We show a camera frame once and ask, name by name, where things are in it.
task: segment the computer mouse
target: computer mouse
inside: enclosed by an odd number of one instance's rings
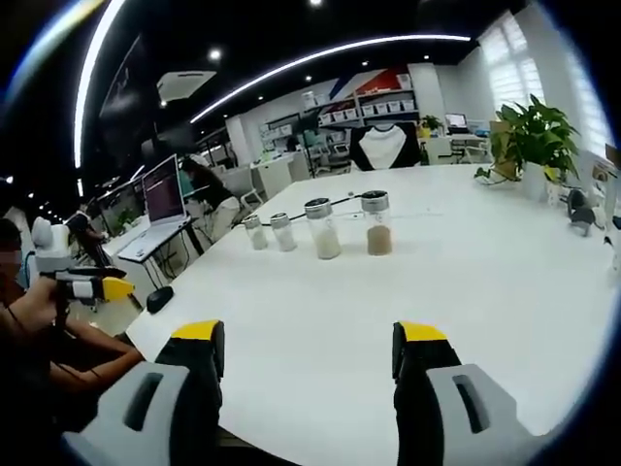
[[[163,288],[156,289],[147,298],[147,311],[149,311],[150,314],[159,313],[173,296],[175,296],[175,292],[171,286],[164,286]]]

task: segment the white flower pot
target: white flower pot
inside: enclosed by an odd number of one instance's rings
[[[527,198],[536,202],[547,201],[547,187],[543,167],[526,162],[522,173],[522,190]]]

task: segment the storage box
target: storage box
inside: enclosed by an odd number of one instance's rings
[[[356,109],[345,110],[345,119],[358,119]]]
[[[290,124],[285,124],[280,127],[280,134],[282,136],[291,136],[293,134],[293,126]]]
[[[404,111],[406,112],[414,112],[416,109],[414,108],[414,101],[413,100],[402,100],[401,101],[402,105],[404,106]]]
[[[316,107],[317,104],[314,101],[314,92],[310,91],[302,94],[302,103],[304,105],[304,110],[309,110],[313,107]]]
[[[323,114],[319,117],[319,125],[330,124],[332,122],[332,114]]]
[[[401,102],[399,100],[397,102],[388,102],[388,110],[393,114],[400,112]]]
[[[365,105],[362,108],[362,115],[365,117],[372,117],[375,114],[376,114],[376,109],[374,108],[373,105]]]
[[[326,105],[328,103],[328,95],[317,94],[314,96],[314,101],[316,102],[316,105]]]
[[[330,139],[333,143],[342,143],[345,140],[345,133],[330,133]]]
[[[386,115],[388,113],[388,105],[376,104],[376,110],[378,115]]]
[[[397,75],[397,81],[399,82],[401,89],[411,89],[411,79],[409,78],[409,75]]]
[[[343,110],[339,110],[338,112],[332,113],[332,117],[335,122],[345,121],[345,112]]]

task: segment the window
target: window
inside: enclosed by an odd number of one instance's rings
[[[526,37],[510,13],[504,14],[479,42],[489,67],[497,110],[513,103],[526,107],[531,94],[545,102],[537,65],[528,54]]]
[[[602,108],[598,94],[574,53],[568,54],[570,77],[580,116],[580,127],[584,148],[605,157],[605,145],[614,145],[612,132]]]

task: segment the metal lid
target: metal lid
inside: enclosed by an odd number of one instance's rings
[[[261,219],[259,216],[247,216],[244,220],[242,220],[242,223],[249,230],[250,228],[261,226]]]
[[[319,197],[307,202],[304,211],[311,220],[325,218],[332,213],[332,204],[327,197]]]
[[[367,191],[360,198],[362,210],[365,212],[383,212],[390,208],[386,191]]]
[[[275,214],[270,218],[272,228],[283,228],[291,223],[289,216],[285,213]]]

